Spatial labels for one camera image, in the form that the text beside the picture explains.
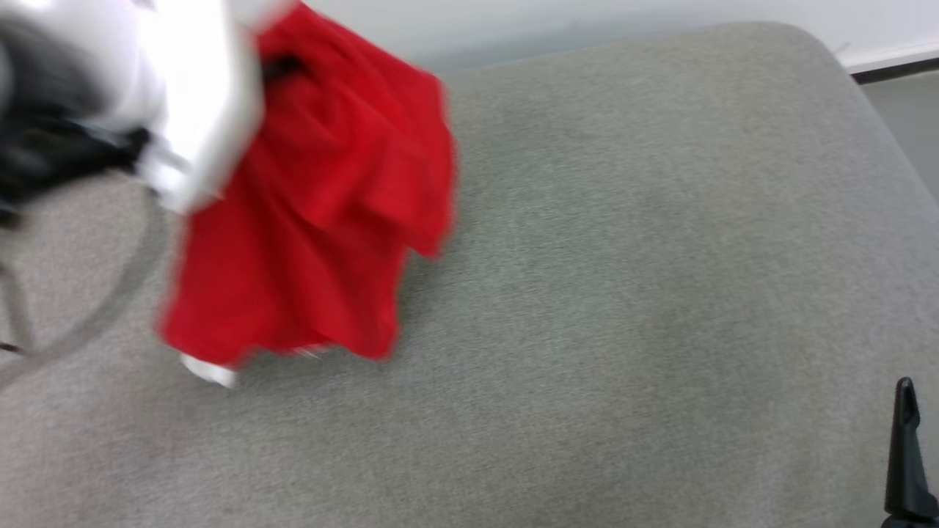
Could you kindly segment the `red white basketball jersey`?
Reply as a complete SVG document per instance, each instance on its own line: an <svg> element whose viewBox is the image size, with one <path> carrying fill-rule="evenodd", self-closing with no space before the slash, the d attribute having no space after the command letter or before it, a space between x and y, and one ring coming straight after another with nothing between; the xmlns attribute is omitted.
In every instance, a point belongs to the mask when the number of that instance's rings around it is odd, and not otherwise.
<svg viewBox="0 0 939 528"><path fill-rule="evenodd" d="M411 250L442 251L457 178L442 82L298 3L255 39L307 67L263 84L222 195L189 215L161 336L232 386L255 351L392 354Z"/></svg>

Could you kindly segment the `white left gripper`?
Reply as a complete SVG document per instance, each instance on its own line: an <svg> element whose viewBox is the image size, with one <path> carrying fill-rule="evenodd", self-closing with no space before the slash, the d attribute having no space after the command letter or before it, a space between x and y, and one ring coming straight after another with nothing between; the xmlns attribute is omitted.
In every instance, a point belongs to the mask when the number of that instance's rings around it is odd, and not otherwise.
<svg viewBox="0 0 939 528"><path fill-rule="evenodd" d="M154 0L145 50L162 101L140 169L167 210L185 215L214 201L258 130L255 36L266 23L267 0ZM306 74L295 54L263 61L264 83Z"/></svg>

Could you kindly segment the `white wall baseboard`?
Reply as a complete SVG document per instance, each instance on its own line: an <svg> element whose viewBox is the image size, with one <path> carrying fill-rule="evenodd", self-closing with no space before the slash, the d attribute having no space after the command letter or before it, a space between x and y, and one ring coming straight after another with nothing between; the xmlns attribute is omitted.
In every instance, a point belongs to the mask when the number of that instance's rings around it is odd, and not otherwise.
<svg viewBox="0 0 939 528"><path fill-rule="evenodd" d="M841 64L861 86L939 71L939 39L853 58L845 56Z"/></svg>

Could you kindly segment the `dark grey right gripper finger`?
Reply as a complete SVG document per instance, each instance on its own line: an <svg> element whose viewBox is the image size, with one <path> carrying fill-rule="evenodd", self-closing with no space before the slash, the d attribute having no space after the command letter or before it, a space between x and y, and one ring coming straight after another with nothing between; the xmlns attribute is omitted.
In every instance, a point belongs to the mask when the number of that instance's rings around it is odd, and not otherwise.
<svg viewBox="0 0 939 528"><path fill-rule="evenodd" d="M896 382L883 528L939 528L939 499L929 490L918 441L920 411L912 378Z"/></svg>

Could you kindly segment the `grey fabric sofa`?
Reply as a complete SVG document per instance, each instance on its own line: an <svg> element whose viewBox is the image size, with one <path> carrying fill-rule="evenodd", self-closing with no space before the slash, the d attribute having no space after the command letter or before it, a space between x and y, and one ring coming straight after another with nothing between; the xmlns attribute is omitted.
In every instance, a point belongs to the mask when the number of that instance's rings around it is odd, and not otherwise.
<svg viewBox="0 0 939 528"><path fill-rule="evenodd" d="M0 243L0 528L879 528L896 382L939 498L939 204L814 37L447 74L458 220L395 357L198 380L128 177Z"/></svg>

